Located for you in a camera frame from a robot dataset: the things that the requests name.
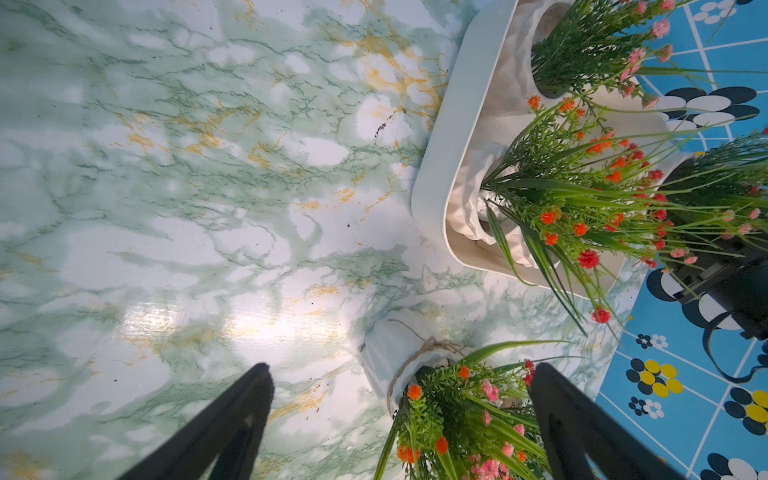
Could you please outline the potted plant orange centre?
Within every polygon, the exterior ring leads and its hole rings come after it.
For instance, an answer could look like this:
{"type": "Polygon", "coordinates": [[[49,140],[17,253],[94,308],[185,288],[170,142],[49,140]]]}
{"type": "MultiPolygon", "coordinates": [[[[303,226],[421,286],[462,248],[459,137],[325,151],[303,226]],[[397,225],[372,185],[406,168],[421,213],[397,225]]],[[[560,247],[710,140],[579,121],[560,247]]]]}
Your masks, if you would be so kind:
{"type": "Polygon", "coordinates": [[[491,360],[530,344],[471,350],[410,309],[376,320],[360,354],[392,424],[374,478],[383,478],[392,456],[408,479],[547,478],[551,467],[529,396],[536,366],[491,360]]]}

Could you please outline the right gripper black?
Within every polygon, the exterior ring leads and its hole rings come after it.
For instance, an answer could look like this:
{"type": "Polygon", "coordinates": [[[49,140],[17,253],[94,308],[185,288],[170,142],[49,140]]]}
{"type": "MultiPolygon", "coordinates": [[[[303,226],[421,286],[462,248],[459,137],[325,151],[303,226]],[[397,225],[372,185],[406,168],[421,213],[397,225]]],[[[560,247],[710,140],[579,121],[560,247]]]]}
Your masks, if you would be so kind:
{"type": "Polygon", "coordinates": [[[705,299],[721,307],[720,314],[732,319],[746,339],[767,338],[767,254],[728,257],[709,256],[688,265],[667,256],[665,265],[682,286],[673,295],[691,323],[706,328],[714,321],[701,312],[705,299]]]}

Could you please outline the white plastic storage box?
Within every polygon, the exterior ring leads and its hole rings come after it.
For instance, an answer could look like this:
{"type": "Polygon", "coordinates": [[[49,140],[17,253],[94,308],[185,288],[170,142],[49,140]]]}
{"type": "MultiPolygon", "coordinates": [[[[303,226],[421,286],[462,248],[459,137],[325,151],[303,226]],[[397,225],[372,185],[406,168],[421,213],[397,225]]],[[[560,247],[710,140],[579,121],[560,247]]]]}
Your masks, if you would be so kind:
{"type": "Polygon", "coordinates": [[[531,48],[550,34],[570,8],[568,1],[495,1],[470,22],[458,48],[448,86],[412,189],[411,211],[420,232],[465,267],[546,288],[534,267],[509,265],[499,248],[472,240],[448,221],[458,206],[455,192],[469,169],[485,171],[479,150],[508,146],[532,121],[522,96],[513,109],[500,107],[506,90],[498,72],[531,82],[531,48]]]}

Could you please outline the potted plant red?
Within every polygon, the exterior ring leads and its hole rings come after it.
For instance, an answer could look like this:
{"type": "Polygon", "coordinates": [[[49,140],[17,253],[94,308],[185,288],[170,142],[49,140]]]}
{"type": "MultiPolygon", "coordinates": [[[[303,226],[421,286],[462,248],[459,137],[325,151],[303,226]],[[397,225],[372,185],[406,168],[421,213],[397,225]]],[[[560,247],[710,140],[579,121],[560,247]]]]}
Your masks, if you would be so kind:
{"type": "Polygon", "coordinates": [[[445,222],[517,280],[551,290],[577,323],[607,323],[629,259],[679,264],[691,230],[661,184],[672,158],[662,119],[613,97],[532,97],[484,120],[449,193],[445,222]]]}

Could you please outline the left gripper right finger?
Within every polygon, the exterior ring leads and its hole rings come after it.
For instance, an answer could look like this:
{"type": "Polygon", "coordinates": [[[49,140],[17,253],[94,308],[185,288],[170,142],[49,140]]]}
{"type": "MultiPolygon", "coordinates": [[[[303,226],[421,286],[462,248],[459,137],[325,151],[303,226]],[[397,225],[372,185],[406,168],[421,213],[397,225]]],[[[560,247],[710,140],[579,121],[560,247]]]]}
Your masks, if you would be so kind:
{"type": "Polygon", "coordinates": [[[551,475],[593,479],[680,479],[682,476],[547,363],[536,366],[529,388],[551,475]]]}

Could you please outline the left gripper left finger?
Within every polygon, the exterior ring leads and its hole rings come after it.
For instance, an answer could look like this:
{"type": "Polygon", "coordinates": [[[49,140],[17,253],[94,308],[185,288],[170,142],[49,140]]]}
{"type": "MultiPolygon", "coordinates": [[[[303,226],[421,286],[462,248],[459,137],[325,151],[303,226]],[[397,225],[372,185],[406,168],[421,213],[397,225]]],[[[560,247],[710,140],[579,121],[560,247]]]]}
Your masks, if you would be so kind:
{"type": "Polygon", "coordinates": [[[123,479],[248,479],[274,397],[269,365],[259,363],[123,479]]]}

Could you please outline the potted plant pink centre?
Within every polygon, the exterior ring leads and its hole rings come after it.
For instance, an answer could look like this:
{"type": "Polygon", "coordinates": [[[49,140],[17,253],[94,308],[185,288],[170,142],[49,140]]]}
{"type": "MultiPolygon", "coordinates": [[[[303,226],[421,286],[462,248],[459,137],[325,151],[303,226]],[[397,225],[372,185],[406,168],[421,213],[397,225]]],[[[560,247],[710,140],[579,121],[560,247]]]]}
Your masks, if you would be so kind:
{"type": "Polygon", "coordinates": [[[510,23],[508,39],[522,58],[523,96],[533,107],[598,88],[655,102],[636,81],[641,76],[682,75],[704,81],[709,69],[671,63],[674,47],[662,45],[671,33],[675,1],[529,1],[510,23]]]}

